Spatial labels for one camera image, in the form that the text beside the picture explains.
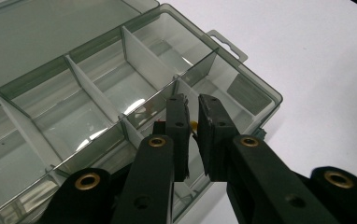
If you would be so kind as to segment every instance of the brass ring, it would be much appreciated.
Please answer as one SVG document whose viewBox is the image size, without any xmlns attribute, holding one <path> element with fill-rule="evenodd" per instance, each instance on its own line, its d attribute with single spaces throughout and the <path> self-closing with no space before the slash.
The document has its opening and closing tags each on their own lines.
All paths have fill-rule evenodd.
<svg viewBox="0 0 357 224">
<path fill-rule="evenodd" d="M 331 184 L 342 189 L 351 189 L 354 185 L 351 179 L 336 171 L 327 171 L 324 173 L 324 178 L 326 178 L 326 180 Z"/>
<path fill-rule="evenodd" d="M 82 181 L 86 178 L 92 179 L 93 182 L 89 184 L 82 184 Z M 100 175 L 98 175 L 97 173 L 88 173 L 82 175 L 80 178 L 77 179 L 76 188 L 79 190 L 88 190 L 96 187 L 99 183 L 100 183 Z"/>
<path fill-rule="evenodd" d="M 162 147 L 166 144 L 166 140 L 162 137 L 153 137 L 149 140 L 149 145 L 152 147 Z"/>
<path fill-rule="evenodd" d="M 244 138 L 240 139 L 240 143 L 245 147 L 257 147 L 258 146 L 257 139 L 252 138 L 252 137 L 244 137 Z"/>
</svg>

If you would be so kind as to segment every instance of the white surface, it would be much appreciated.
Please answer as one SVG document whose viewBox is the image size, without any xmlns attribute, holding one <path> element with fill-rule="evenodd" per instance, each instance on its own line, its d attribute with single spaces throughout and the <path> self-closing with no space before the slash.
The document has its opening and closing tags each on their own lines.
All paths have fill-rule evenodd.
<svg viewBox="0 0 357 224">
<path fill-rule="evenodd" d="M 309 176 L 313 168 L 331 165 L 357 175 L 356 4 L 160 2 L 205 32 L 218 30 L 249 55 L 245 65 L 283 95 L 280 110 L 264 129 L 268 145 L 291 169 Z M 211 192 L 217 205 L 202 199 L 180 223 L 233 223 L 224 190 L 213 187 Z"/>
</svg>

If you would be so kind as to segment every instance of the transparent storage box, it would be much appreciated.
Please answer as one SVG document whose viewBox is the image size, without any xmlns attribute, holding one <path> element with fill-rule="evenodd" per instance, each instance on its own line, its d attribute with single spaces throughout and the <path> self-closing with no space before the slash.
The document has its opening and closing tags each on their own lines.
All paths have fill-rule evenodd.
<svg viewBox="0 0 357 224">
<path fill-rule="evenodd" d="M 68 7 L 20 1 L 0 7 L 0 26 L 20 12 L 36 17 L 45 7 L 49 12 L 41 19 L 17 31 L 27 39 L 20 41 L 8 29 L 15 46 L 0 41 L 0 51 L 7 51 L 0 64 L 17 66 L 12 68 L 17 77 L 0 84 L 0 223 L 35 221 L 64 180 L 80 169 L 112 174 L 132 162 L 153 122 L 165 118 L 165 100 L 174 94 L 187 96 L 191 120 L 197 120 L 199 93 L 218 97 L 241 133 L 264 125 L 282 101 L 209 35 L 154 1 Z M 87 21 L 86 15 L 97 18 Z M 103 26 L 95 27 L 97 32 L 83 29 L 96 24 Z M 40 39 L 28 41 L 29 35 Z M 15 57 L 18 52 L 25 55 Z M 175 183 L 175 220 L 209 186 L 192 138 L 189 155 L 190 177 Z"/>
</svg>

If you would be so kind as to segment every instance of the small yellow object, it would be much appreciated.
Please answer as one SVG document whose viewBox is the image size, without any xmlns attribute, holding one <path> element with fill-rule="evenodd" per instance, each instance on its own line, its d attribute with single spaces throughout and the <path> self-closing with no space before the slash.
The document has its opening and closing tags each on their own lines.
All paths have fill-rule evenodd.
<svg viewBox="0 0 357 224">
<path fill-rule="evenodd" d="M 198 122 L 191 120 L 190 121 L 191 128 L 196 132 L 198 130 Z"/>
</svg>

